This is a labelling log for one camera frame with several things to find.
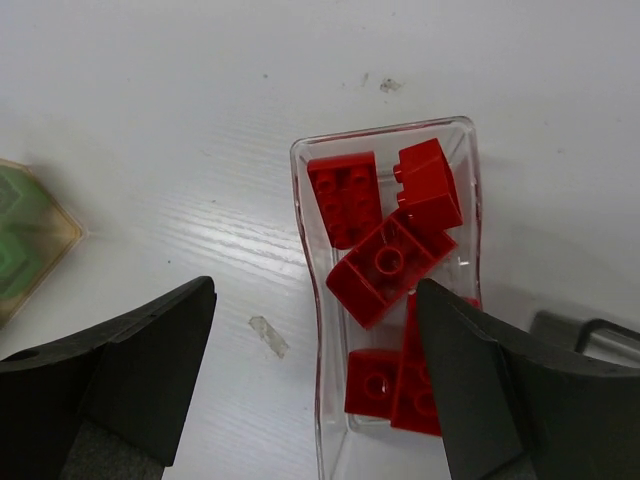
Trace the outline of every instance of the white surface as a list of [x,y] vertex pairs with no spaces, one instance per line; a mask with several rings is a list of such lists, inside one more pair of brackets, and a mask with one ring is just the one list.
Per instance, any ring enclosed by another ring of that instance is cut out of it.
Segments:
[[[314,478],[315,311],[289,145],[454,114],[478,128],[488,310],[633,319],[638,8],[4,0],[0,156],[35,165],[92,236],[2,332],[0,356],[212,275],[215,325],[165,477]],[[387,77],[403,86],[381,92]]]

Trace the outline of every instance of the scuff mark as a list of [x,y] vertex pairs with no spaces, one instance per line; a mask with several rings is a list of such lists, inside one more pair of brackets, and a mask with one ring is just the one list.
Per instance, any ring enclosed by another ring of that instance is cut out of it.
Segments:
[[273,350],[278,358],[284,358],[287,350],[289,350],[289,345],[282,338],[282,336],[271,326],[267,319],[262,315],[257,317],[251,317],[249,320],[249,325],[253,330],[258,334],[260,339],[269,345],[269,348]]
[[385,78],[380,84],[380,90],[384,93],[389,93],[389,91],[397,92],[402,88],[402,84],[396,82],[393,78]]

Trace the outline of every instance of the green toy brick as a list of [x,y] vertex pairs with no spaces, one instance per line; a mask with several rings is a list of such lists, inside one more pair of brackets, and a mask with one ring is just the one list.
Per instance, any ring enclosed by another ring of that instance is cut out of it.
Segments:
[[16,225],[37,226],[51,200],[24,170],[0,165],[0,230]]
[[28,243],[12,232],[0,232],[0,300],[25,292],[42,267],[38,254]]

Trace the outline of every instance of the white table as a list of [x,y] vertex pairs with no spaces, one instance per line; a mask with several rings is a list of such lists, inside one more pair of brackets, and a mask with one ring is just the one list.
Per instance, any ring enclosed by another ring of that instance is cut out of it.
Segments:
[[[4,0],[0,157],[32,165],[90,236],[1,332],[0,357],[211,275],[214,328],[165,478],[316,478],[289,146],[454,114],[478,128],[487,310],[634,326],[636,5]],[[282,360],[255,315],[290,345]]]

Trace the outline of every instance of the black object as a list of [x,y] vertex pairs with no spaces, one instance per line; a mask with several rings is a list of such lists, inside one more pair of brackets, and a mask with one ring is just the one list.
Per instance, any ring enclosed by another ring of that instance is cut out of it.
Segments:
[[0,362],[0,478],[159,479],[173,464],[216,303],[200,277]]
[[640,370],[542,342],[432,280],[417,295],[454,480],[640,478]]

